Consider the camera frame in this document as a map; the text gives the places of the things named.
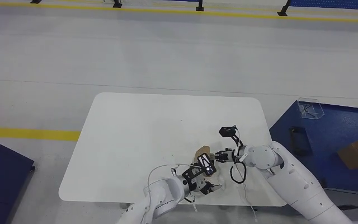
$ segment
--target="cardboard piece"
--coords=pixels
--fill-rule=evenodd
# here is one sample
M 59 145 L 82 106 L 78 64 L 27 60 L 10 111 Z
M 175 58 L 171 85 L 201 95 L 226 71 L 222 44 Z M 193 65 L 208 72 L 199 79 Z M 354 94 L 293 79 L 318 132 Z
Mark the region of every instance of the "cardboard piece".
M 339 150 L 337 153 L 348 169 L 358 169 L 358 141 Z

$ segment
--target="yellow stripe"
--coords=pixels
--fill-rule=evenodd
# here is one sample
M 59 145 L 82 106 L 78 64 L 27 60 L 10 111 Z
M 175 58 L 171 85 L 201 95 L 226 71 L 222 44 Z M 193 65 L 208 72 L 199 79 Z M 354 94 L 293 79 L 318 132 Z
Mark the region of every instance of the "yellow stripe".
M 158 7 L 195 7 L 194 5 L 189 4 L 162 4 L 162 3 L 153 3 L 153 6 Z M 218 10 L 241 10 L 241 11 L 261 11 L 261 12 L 277 12 L 280 11 L 282 7 L 277 9 L 269 8 L 244 8 L 244 7 L 231 7 L 231 6 L 204 6 L 205 8 L 214 8 Z M 300 11 L 300 10 L 291 10 L 290 8 L 287 11 L 288 13 L 303 13 L 303 14 L 313 14 L 313 15 L 346 15 L 346 16 L 358 16 L 358 13 L 354 12 L 323 12 L 323 11 Z
M 274 20 L 301 20 L 301 21 L 320 21 L 320 22 L 358 22 L 356 18 L 324 18 L 324 17 L 300 17 L 300 16 L 277 16 L 277 15 L 256 15 L 231 12 L 196 12 L 180 10 L 158 10 L 149 8 L 110 8 L 98 6 L 64 6 L 55 4 L 30 4 L 30 3 L 0 3 L 0 6 L 26 6 L 38 8 L 63 8 L 72 10 L 103 10 L 103 11 L 124 11 L 124 12 L 146 12 L 146 13 L 166 13 L 166 14 L 192 14 L 205 16 L 222 17 L 245 17 L 245 18 L 264 18 Z
M 70 130 L 40 130 L 0 127 L 0 138 L 32 138 L 76 142 L 80 133 L 81 132 Z

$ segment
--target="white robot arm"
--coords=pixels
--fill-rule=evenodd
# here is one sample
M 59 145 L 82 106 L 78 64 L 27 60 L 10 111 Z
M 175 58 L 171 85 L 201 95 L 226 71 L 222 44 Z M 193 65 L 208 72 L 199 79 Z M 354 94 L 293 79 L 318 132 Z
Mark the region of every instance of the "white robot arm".
M 277 194 L 312 224 L 352 224 L 333 204 L 314 175 L 278 142 L 269 146 L 246 147 L 243 162 L 256 167 Z M 284 164 L 272 174 L 267 169 Z
M 241 162 L 248 167 L 256 167 L 275 192 L 312 224 L 352 224 L 327 197 L 314 175 L 284 146 L 278 142 L 268 146 L 244 146 L 235 135 L 235 126 L 224 129 L 219 132 L 223 137 L 233 138 L 237 146 L 241 144 L 236 151 L 227 148 L 211 154 L 207 164 L 195 164 L 202 166 L 202 169 L 191 167 L 180 176 L 153 183 L 150 185 L 150 194 L 147 193 L 143 201 L 130 206 L 117 224 L 151 224 L 153 219 L 174 209 L 189 192 L 209 194 L 219 189 L 221 185 L 215 186 L 203 176 L 204 173 L 211 175 L 216 172 L 213 160 Z M 279 165 L 281 170 L 275 173 L 270 171 Z M 210 169 L 211 173 L 205 172 L 206 169 Z

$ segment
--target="white table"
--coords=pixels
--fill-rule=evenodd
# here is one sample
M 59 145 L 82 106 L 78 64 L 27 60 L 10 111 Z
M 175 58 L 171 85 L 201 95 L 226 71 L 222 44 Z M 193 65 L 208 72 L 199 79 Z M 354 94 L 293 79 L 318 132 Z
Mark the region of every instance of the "white table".
M 59 189 L 62 200 L 133 203 L 143 199 L 149 172 L 163 164 L 190 164 L 196 150 L 234 148 L 218 133 L 236 124 L 244 144 L 269 144 L 271 137 L 258 100 L 243 97 L 102 93 L 96 96 Z M 243 185 L 229 176 L 231 164 L 215 163 L 210 178 L 223 184 L 196 204 L 247 205 Z M 170 178 L 170 166 L 151 182 Z M 181 166 L 178 173 L 187 167 Z M 248 168 L 247 198 L 253 206 L 283 206 L 263 176 Z

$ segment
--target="white floor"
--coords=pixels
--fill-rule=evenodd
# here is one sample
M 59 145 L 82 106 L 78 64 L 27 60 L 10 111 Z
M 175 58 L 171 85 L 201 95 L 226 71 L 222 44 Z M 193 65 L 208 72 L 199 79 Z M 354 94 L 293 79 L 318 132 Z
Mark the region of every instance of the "white floor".
M 356 24 L 0 7 L 0 126 L 81 130 L 100 92 L 255 97 L 269 127 L 299 96 L 358 106 L 357 39 Z M 37 166 L 12 223 L 119 217 L 118 204 L 59 199 L 75 143 L 0 144 Z M 198 209 L 156 223 L 254 223 L 248 208 Z M 289 208 L 258 221 L 306 222 Z

